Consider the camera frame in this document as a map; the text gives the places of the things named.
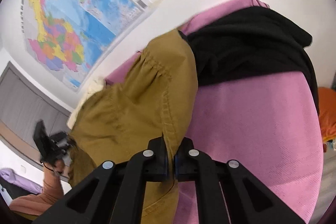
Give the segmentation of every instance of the map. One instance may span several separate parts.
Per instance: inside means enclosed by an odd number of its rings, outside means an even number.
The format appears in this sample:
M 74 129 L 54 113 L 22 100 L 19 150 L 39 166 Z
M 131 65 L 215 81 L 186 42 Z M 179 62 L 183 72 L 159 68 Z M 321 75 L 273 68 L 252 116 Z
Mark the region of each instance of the map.
M 26 50 L 78 90 L 97 60 L 142 12 L 132 0 L 25 0 Z

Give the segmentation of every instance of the person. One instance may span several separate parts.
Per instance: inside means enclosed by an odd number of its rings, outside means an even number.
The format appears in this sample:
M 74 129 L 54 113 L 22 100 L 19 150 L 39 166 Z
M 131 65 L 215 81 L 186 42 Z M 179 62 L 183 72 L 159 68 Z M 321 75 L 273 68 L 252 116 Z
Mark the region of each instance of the person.
M 10 210 L 26 219 L 35 220 L 58 199 L 64 196 L 59 176 L 63 173 L 64 168 L 65 164 L 63 160 L 57 160 L 54 166 L 45 162 L 43 165 L 44 180 L 42 193 L 15 198 L 9 205 Z

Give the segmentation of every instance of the black plastic mount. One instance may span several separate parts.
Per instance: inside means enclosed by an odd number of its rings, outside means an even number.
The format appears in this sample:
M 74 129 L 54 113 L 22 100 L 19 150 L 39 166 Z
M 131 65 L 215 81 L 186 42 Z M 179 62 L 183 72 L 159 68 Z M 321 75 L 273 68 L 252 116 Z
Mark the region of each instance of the black plastic mount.
M 241 163 L 214 161 L 184 138 L 174 159 L 179 182 L 195 181 L 200 224 L 304 224 Z M 58 200 L 33 224 L 140 224 L 146 182 L 168 178 L 164 139 L 128 161 L 106 161 Z M 20 224 L 0 202 L 6 223 Z
M 64 131 L 48 136 L 45 125 L 42 120 L 38 121 L 35 126 L 33 140 L 41 154 L 41 163 L 47 162 L 54 165 L 57 160 L 62 159 L 70 147 L 75 145 L 74 141 L 67 140 L 67 133 Z M 59 143 L 67 140 L 68 143 L 59 146 Z

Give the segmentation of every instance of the tan sleeve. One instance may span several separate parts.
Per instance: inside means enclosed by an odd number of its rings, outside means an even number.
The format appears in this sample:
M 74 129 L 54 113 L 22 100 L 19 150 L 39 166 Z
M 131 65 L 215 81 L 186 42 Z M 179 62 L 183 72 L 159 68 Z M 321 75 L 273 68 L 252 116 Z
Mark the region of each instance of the tan sleeve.
M 44 181 L 42 194 L 38 196 L 46 203 L 53 205 L 57 200 L 64 196 L 60 177 L 54 175 L 54 172 L 43 167 Z

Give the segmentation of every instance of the purple fabric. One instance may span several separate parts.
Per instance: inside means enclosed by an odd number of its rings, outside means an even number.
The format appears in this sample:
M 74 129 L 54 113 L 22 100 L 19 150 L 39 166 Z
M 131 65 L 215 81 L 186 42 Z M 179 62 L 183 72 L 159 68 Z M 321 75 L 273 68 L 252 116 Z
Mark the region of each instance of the purple fabric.
M 2 177 L 7 182 L 21 187 L 33 194 L 42 193 L 41 185 L 15 174 L 14 171 L 10 168 L 0 169 L 0 177 Z
M 188 35 L 206 25 L 209 25 L 218 18 L 231 14 L 237 10 L 252 6 L 269 8 L 268 4 L 263 3 L 260 0 L 229 0 L 228 2 L 224 2 L 213 8 L 210 8 L 209 10 L 201 12 L 198 15 L 195 15 L 181 27 L 181 31 L 185 35 Z
M 259 0 L 231 0 L 194 16 L 188 35 Z M 139 53 L 106 82 L 123 82 Z M 317 201 L 323 168 L 320 126 L 307 81 L 286 72 L 199 87 L 187 137 L 214 160 L 239 160 L 308 223 Z M 180 183 L 174 224 L 198 223 L 193 183 Z

